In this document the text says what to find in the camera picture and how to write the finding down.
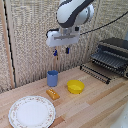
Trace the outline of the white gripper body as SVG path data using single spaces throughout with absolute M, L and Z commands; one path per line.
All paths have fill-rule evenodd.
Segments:
M 69 45 L 77 43 L 80 36 L 79 27 L 71 27 L 66 29 L 51 29 L 47 32 L 46 44 L 49 47 Z

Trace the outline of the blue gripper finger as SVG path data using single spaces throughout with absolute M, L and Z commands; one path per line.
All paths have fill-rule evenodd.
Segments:
M 65 52 L 65 53 L 66 53 L 66 54 L 69 54 L 69 52 L 70 52 L 70 48 L 69 48 L 69 47 L 67 47 L 67 48 L 66 48 L 66 52 Z
M 54 50 L 53 55 L 56 56 L 56 57 L 58 56 L 58 51 L 57 51 L 57 49 Z

